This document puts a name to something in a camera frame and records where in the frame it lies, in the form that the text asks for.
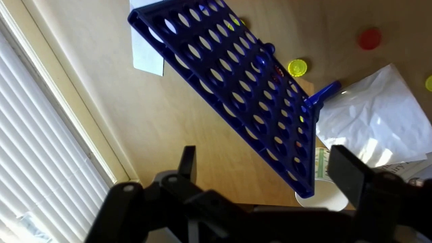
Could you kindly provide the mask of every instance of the white window blind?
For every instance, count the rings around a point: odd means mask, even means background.
[[[83,241],[108,192],[0,32],[0,241]]]

